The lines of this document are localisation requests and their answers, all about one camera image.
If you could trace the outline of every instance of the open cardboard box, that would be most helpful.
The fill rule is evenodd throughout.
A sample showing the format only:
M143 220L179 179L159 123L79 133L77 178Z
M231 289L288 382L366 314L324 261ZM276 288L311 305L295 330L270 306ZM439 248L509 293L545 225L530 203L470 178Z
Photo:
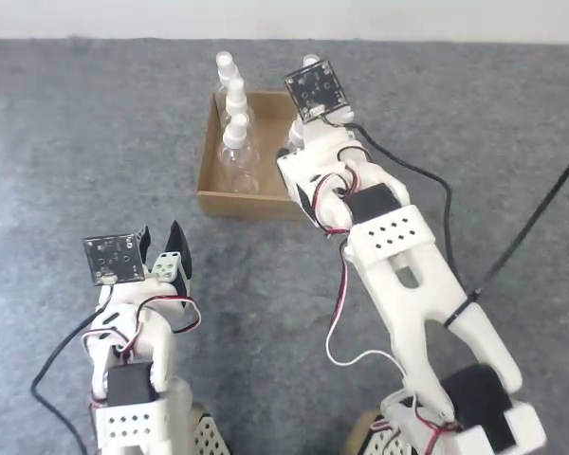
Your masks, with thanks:
M207 135L198 178L197 196L207 215L253 220L300 220L301 209L290 200L276 166L276 154L297 112L286 92L252 91L248 104L255 112L255 134L260 152L260 194L218 191L219 171L216 162L221 143L221 121L215 98L211 97Z

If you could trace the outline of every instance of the circuit board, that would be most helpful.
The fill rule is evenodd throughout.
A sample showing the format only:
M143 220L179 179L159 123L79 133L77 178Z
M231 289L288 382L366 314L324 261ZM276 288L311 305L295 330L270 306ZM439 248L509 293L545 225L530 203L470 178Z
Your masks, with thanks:
M326 60L288 74L284 84L303 123L348 105L340 81Z
M135 234L84 239L86 259L96 286L142 282L143 261Z

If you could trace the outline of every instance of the white wall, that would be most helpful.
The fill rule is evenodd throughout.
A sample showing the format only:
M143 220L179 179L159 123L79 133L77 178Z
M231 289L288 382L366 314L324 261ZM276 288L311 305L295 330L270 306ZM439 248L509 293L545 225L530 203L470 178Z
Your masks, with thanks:
M0 38L569 43L569 0L276 1L0 0Z

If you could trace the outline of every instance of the white spray cap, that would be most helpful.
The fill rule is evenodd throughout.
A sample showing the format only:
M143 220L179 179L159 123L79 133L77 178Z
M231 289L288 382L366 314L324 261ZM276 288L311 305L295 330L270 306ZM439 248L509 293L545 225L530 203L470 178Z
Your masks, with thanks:
M295 121L291 123L288 130L288 140L298 149L303 146L303 120L300 116L296 116Z
M228 94L226 95L226 112L231 116L245 114L247 111L247 94L245 82L241 78L229 81Z
M228 85L229 81L240 76L238 66L234 63L234 59L229 52L222 50L215 57L215 61L217 62L219 80L224 85Z
M303 56L303 67L315 64L321 58L316 54L307 54Z
M240 149L247 140L248 115L236 114L224 131L224 145L231 149Z

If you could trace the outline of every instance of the clear plastic bottle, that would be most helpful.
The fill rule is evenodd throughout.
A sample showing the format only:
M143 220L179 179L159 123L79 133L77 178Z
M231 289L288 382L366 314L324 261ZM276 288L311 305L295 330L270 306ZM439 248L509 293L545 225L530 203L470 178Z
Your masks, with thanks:
M248 194L259 192L259 155L249 140L248 124L247 114L235 114L226 126L217 152L221 191Z
M228 82L228 94L226 95L226 111L221 117L221 129L226 131L226 126L230 119L236 114L246 114L248 116L248 128L252 132L255 126L255 113L247 103L247 92L245 92L245 81L242 78L235 78Z
M215 101L219 118L221 118L226 110L226 95L228 94L229 81L240 78L240 72L231 54L225 50L217 54L215 61L217 62L217 74L219 75L219 82L215 87Z

